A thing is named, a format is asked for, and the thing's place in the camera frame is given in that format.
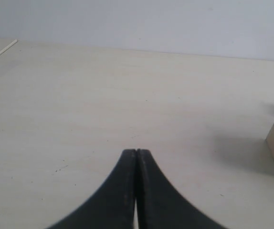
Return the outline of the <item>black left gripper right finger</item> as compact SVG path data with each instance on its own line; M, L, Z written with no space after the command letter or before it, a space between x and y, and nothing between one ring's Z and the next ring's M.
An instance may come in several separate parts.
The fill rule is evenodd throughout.
M146 149L137 150L136 201L140 229L225 228L189 203Z

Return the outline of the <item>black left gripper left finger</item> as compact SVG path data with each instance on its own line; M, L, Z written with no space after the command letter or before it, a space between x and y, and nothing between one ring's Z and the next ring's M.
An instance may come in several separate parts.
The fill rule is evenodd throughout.
M135 211L135 149L122 152L99 189L51 229L132 229Z

